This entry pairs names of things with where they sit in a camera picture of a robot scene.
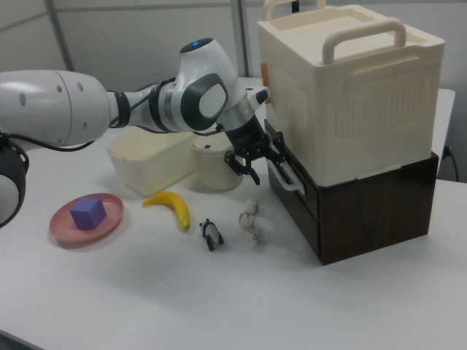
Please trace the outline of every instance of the panda figurine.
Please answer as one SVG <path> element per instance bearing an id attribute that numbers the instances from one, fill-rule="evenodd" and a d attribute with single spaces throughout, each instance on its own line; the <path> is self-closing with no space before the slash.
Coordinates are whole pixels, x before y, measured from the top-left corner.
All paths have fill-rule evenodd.
<path id="1" fill-rule="evenodd" d="M 212 252 L 214 250 L 214 245 L 224 244 L 224 240 L 220 235 L 219 231 L 217 230 L 216 225 L 213 222 L 206 219 L 206 221 L 200 222 L 199 226 L 201 227 L 201 232 L 203 233 L 203 237 L 206 239 L 207 246 L 209 250 Z"/>

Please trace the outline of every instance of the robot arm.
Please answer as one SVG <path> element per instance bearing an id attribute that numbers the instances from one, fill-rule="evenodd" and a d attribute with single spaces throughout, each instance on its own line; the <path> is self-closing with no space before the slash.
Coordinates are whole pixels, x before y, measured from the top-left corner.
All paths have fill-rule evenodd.
<path id="1" fill-rule="evenodd" d="M 107 92 L 94 77 L 70 71 L 0 73 L 0 227 L 17 214 L 24 199 L 28 161 L 23 149 L 35 147 L 24 136 L 62 147 L 94 141 L 109 126 L 173 133 L 203 131 L 217 123 L 234 148 L 225 155 L 226 163 L 259 184 L 252 160 L 266 157 L 278 169 L 284 160 L 281 135 L 273 138 L 277 149 L 272 149 L 255 116 L 268 96 L 266 88 L 248 97 L 213 39 L 182 48 L 176 78 L 136 93 Z"/>

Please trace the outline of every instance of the purple cube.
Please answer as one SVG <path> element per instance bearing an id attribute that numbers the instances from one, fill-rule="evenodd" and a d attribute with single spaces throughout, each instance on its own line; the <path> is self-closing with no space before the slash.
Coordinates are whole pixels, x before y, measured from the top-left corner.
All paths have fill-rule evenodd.
<path id="1" fill-rule="evenodd" d="M 80 230 L 93 230 L 105 219 L 107 213 L 99 198 L 83 197 L 70 209 L 74 223 Z"/>

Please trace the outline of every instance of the plastic storage box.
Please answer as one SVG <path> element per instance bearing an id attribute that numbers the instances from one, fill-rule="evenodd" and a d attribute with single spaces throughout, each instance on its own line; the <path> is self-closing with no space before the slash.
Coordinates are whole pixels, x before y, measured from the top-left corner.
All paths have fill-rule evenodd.
<path id="1" fill-rule="evenodd" d="M 150 196 L 193 173 L 193 133 L 149 133 L 139 128 L 106 145 L 117 175 L 131 189 Z"/>
<path id="2" fill-rule="evenodd" d="M 319 186 L 431 156 L 444 41 L 363 7 L 258 23 L 266 116 Z"/>

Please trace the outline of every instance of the dark brown box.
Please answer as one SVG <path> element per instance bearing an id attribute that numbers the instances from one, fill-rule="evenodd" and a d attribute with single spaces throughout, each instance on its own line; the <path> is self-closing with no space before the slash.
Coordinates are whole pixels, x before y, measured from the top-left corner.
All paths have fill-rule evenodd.
<path id="1" fill-rule="evenodd" d="M 265 121 L 266 132 L 274 129 Z M 287 149 L 305 186 L 288 192 L 269 170 L 269 183 L 323 265 L 428 233 L 438 156 L 398 170 L 329 187 L 316 185 Z"/>

